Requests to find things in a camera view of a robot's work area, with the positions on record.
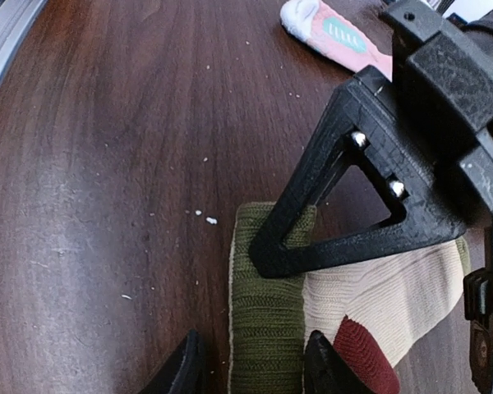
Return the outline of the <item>pink patterned sock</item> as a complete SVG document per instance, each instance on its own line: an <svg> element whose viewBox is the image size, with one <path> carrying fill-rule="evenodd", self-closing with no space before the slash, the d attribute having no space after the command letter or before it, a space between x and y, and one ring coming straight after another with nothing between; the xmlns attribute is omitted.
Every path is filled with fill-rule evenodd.
<svg viewBox="0 0 493 394"><path fill-rule="evenodd" d="M281 7L283 28L319 54L353 72L374 66L388 79L393 60L383 54L352 22L322 1L291 0Z"/></svg>

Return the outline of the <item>aluminium front rail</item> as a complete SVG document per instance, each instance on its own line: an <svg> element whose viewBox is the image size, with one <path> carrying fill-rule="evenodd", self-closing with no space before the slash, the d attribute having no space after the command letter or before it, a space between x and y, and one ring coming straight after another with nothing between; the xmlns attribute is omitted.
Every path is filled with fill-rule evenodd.
<svg viewBox="0 0 493 394"><path fill-rule="evenodd" d="M46 0L0 1L0 84Z"/></svg>

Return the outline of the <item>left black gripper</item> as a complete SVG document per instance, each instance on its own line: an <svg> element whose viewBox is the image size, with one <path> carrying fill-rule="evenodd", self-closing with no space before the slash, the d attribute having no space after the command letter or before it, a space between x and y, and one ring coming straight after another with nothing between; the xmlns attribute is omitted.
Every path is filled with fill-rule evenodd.
<svg viewBox="0 0 493 394"><path fill-rule="evenodd" d="M394 85L445 197L392 84L369 66L334 90L249 255L261 276L284 278L482 228L485 265L463 280L464 313L472 380L493 393L493 9L462 22L397 1L382 17L394 31Z"/></svg>

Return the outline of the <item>striped beige maroon sock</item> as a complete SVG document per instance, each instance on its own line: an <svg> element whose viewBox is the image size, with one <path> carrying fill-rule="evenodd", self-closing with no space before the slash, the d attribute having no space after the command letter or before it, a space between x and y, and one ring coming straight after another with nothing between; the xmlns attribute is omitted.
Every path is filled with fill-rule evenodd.
<svg viewBox="0 0 493 394"><path fill-rule="evenodd" d="M304 392L304 352L321 332L357 392L397 393L395 365L443 320L470 273L464 239L347 266L265 279L249 258L271 203L241 206L229 260L228 391Z"/></svg>

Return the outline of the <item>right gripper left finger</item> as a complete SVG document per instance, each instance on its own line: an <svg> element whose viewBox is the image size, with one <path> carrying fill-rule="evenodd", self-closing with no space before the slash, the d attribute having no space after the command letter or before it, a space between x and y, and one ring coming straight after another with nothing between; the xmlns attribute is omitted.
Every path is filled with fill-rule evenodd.
<svg viewBox="0 0 493 394"><path fill-rule="evenodd" d="M200 394L205 392L205 344L191 329L140 394Z"/></svg>

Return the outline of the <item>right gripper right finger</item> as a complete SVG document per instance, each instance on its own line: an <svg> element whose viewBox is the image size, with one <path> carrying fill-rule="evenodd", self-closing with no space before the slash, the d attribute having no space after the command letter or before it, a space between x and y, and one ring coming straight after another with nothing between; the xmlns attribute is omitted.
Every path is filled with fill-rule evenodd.
<svg viewBox="0 0 493 394"><path fill-rule="evenodd" d="M306 394L363 394L370 389L350 369L324 334L311 332L304 352Z"/></svg>

